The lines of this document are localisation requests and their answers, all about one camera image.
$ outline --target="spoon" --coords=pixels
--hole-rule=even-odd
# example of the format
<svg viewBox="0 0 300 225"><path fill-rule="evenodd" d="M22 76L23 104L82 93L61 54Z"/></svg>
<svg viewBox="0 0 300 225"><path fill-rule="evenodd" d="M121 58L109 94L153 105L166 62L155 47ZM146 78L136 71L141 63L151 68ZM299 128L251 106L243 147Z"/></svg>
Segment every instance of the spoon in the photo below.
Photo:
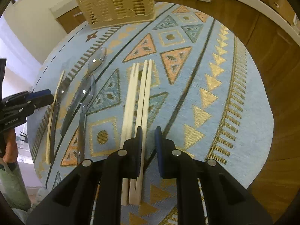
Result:
<svg viewBox="0 0 300 225"><path fill-rule="evenodd" d="M54 105L53 109L53 116L51 121L51 127L50 127L50 139L49 139L49 156L50 156L50 163L54 163L54 144L55 144L55 133L56 133L56 123L57 123L57 117L58 117L58 110L60 107L60 103L62 101L63 96L66 94L69 86L70 86L71 80L66 77L61 84L59 85L57 92L56 92L56 103Z"/></svg>
<svg viewBox="0 0 300 225"><path fill-rule="evenodd" d="M86 89L87 80L90 77L90 75L104 62L106 58L106 48L101 47L99 48L99 52L97 52L95 55L93 55L88 62L88 72L81 80L81 83L72 99L72 102L68 108L68 111L66 113L66 116L64 118L64 122L62 124L62 127L60 129L61 136L64 136L67 132L67 129L71 123L71 119L73 116L73 113L75 112L75 109L79 102L82 101L82 98L84 97L85 92L87 92L88 89Z"/></svg>
<svg viewBox="0 0 300 225"><path fill-rule="evenodd" d="M78 125L78 137L77 137L77 164L81 163L84 160L84 148L85 148L85 136L86 136L86 113L88 110L88 105L92 101L95 95L96 83L95 77L93 74L89 77L87 89L91 88L89 93L83 91L84 94L87 94L86 98L81 104L81 113L79 117Z"/></svg>

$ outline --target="beige basket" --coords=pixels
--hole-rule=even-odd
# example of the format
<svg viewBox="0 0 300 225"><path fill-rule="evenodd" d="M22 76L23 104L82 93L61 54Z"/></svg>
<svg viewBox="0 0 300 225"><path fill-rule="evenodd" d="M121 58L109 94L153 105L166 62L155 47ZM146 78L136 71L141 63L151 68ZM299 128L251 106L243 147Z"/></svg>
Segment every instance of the beige basket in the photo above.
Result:
<svg viewBox="0 0 300 225"><path fill-rule="evenodd" d="M92 29L155 19L154 0L76 0Z"/></svg>

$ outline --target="silver bolt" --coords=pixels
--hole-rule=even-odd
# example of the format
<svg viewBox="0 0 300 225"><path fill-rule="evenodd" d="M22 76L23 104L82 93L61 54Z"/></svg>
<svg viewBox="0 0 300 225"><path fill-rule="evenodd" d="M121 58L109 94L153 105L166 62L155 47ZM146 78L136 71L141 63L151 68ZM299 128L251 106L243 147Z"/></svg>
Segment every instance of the silver bolt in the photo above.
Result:
<svg viewBox="0 0 300 225"><path fill-rule="evenodd" d="M177 157L177 156L180 156L180 155L181 155L181 151L180 151L180 150L173 150L173 151L172 151L172 155L173 155L173 156L176 156L176 157Z"/></svg>
<svg viewBox="0 0 300 225"><path fill-rule="evenodd" d="M209 160L207 161L207 164L208 164L209 166L214 167L214 166L217 164L217 162L216 162L214 159L209 159Z"/></svg>
<svg viewBox="0 0 300 225"><path fill-rule="evenodd" d="M126 156L127 155L127 150L121 149L118 151L119 156Z"/></svg>
<svg viewBox="0 0 300 225"><path fill-rule="evenodd" d="M92 161L89 160L89 159L85 159L83 162L82 162L82 166L84 167L88 167L92 164Z"/></svg>

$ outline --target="table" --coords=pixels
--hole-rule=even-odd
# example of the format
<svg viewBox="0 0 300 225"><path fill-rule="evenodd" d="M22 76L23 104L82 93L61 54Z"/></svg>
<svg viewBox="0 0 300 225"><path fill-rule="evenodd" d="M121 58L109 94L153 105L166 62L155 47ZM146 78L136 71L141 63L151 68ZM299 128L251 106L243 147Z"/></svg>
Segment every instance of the table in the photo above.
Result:
<svg viewBox="0 0 300 225"><path fill-rule="evenodd" d="M268 156L273 116L259 72L244 45L214 18L185 6L156 3L153 22L92 31L87 22L61 41L46 59L34 91L54 93L62 70L72 80L59 111L55 162L46 164L47 113L28 117L34 166L48 190L77 165L76 113L64 138L60 127L86 61L101 47L108 56L95 73L97 95L88 110L85 157L105 159L119 148L133 63L154 60L150 91L142 204L124 206L123 224L176 224L176 183L159 177L154 130L195 159L214 158L248 187Z"/></svg>

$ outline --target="person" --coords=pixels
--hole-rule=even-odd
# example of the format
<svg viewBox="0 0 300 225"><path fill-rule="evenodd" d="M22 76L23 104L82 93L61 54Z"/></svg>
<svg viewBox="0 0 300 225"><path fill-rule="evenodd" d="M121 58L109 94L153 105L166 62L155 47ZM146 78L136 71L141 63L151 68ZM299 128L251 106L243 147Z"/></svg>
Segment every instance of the person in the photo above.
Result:
<svg viewBox="0 0 300 225"><path fill-rule="evenodd" d="M16 143L15 130L10 129L6 131L4 133L4 139L6 142L6 149L5 155L3 156L3 161L5 163L17 162L19 152ZM3 196L5 197L7 203L12 208L14 213L24 223L26 222L29 213L48 194L46 188L39 189L36 195L37 203L32 206L18 164L15 170L11 173L7 173L4 169L0 168L0 180L4 187Z"/></svg>

